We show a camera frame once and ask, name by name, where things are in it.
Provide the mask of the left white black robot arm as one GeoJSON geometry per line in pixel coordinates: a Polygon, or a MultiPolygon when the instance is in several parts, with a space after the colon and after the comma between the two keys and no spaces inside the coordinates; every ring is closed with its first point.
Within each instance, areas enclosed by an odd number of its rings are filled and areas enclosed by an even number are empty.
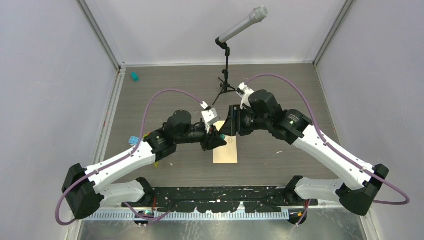
{"type": "Polygon", "coordinates": [[[199,143],[203,151],[225,146],[214,124],[219,120],[215,108],[202,111],[200,122],[193,124],[188,111],[177,110],[161,128],[152,131],[136,146],[95,165],[77,163],[68,169],[62,193],[75,220],[93,215],[99,208],[121,203],[148,207],[153,202],[151,185],[140,177],[128,183],[120,178],[174,154],[180,144],[199,143]]]}

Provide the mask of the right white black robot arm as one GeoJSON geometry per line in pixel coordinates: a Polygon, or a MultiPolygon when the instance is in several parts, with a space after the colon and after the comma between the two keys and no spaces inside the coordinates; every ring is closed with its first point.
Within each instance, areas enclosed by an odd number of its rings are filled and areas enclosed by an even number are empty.
{"type": "Polygon", "coordinates": [[[270,133],[277,140],[305,151],[336,174],[336,179],[310,179],[294,176],[285,187],[291,205],[317,199],[339,202],[353,214],[365,216],[382,183],[366,174],[371,171],[385,179],[389,169],[383,164],[364,162],[331,139],[323,140],[310,118],[295,109],[284,110],[274,95],[266,90],[243,95],[240,105],[231,105],[220,129],[226,136],[247,136],[257,130],[270,133]]]}

